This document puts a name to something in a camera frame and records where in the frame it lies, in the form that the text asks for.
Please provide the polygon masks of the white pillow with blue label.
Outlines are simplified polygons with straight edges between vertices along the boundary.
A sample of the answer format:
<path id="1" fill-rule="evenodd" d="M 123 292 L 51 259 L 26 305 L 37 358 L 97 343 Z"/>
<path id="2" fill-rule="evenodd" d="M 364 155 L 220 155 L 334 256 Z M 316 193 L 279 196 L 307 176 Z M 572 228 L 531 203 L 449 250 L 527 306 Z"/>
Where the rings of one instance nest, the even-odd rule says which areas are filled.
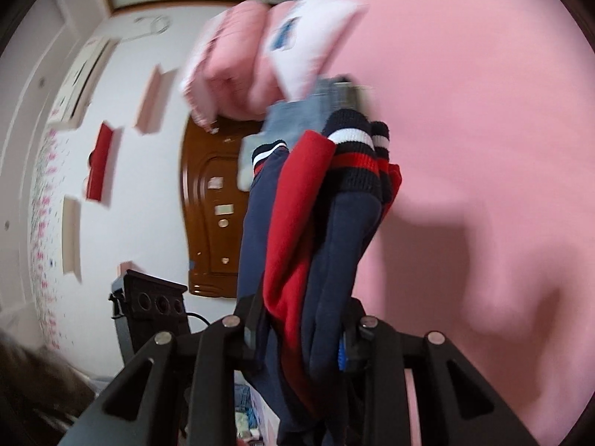
<path id="1" fill-rule="evenodd" d="M 264 61 L 283 99 L 303 99 L 335 47 L 366 10 L 357 0 L 296 0 L 265 38 Z"/>

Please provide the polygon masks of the black device with round holes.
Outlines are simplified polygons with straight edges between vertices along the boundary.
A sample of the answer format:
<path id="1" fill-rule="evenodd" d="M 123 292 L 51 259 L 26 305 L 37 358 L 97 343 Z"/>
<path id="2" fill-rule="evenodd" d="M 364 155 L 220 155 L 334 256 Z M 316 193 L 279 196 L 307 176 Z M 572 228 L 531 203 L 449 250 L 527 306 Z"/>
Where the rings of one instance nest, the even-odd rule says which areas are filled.
<path id="1" fill-rule="evenodd" d="M 128 270 L 111 286 L 109 301 L 123 362 L 132 360 L 159 332 L 191 333 L 184 293 L 187 286 Z"/>

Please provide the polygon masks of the pink pillow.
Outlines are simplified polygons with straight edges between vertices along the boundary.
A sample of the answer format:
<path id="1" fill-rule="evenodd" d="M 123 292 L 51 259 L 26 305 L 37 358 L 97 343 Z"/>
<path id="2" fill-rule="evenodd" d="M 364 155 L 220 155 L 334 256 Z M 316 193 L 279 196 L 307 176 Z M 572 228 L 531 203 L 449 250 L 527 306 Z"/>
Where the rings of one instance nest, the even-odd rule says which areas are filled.
<path id="1" fill-rule="evenodd" d="M 246 0 L 203 26 L 180 82 L 195 124 L 210 132 L 219 117 L 261 121 L 284 99 L 265 44 L 294 5 Z"/>

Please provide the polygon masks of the folded blue denim garment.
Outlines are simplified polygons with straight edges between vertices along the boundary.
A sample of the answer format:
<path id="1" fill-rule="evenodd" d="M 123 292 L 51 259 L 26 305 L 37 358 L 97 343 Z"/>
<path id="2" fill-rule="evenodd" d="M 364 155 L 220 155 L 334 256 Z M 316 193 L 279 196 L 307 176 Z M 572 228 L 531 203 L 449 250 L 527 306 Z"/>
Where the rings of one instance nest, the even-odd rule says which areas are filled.
<path id="1" fill-rule="evenodd" d="M 327 119 L 340 109 L 361 109 L 358 87 L 345 75 L 318 78 L 310 94 L 303 100 L 280 101 L 270 106 L 261 130 L 242 139 L 237 187 L 241 191 L 250 189 L 253 179 L 252 154 L 257 147 L 282 140 L 292 149 L 306 130 L 321 132 Z"/>

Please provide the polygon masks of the pink fleece blanket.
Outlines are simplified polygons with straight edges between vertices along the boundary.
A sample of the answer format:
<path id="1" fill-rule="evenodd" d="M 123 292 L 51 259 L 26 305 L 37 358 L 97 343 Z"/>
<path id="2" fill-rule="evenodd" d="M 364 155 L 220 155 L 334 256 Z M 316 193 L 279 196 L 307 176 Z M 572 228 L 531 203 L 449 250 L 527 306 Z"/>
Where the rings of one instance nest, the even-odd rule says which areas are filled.
<path id="1" fill-rule="evenodd" d="M 329 71 L 372 92 L 403 184 L 357 296 L 446 334 L 543 445 L 594 392 L 594 51 L 579 0 L 358 0 Z"/>

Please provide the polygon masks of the brown wooden headboard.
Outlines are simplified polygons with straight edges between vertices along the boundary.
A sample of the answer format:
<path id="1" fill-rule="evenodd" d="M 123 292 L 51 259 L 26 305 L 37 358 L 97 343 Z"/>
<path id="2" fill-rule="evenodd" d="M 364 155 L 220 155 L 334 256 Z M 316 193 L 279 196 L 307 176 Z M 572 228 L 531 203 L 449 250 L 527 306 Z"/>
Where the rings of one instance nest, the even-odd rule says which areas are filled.
<path id="1" fill-rule="evenodd" d="M 220 117 L 208 132 L 187 121 L 180 155 L 180 200 L 189 250 L 189 291 L 234 298 L 248 193 L 237 187 L 242 139 L 258 121 Z"/>

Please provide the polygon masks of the red and navy jacket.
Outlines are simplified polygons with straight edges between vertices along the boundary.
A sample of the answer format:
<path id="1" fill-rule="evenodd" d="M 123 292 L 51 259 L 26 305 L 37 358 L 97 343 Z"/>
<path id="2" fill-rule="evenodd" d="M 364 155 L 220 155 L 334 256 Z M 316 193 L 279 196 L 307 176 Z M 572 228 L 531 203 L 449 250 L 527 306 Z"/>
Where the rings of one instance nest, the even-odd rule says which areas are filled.
<path id="1" fill-rule="evenodd" d="M 257 309 L 245 376 L 278 416 L 280 445 L 340 445 L 339 356 L 357 267 L 402 178 L 389 130 L 352 109 L 252 154 L 238 295 Z"/>

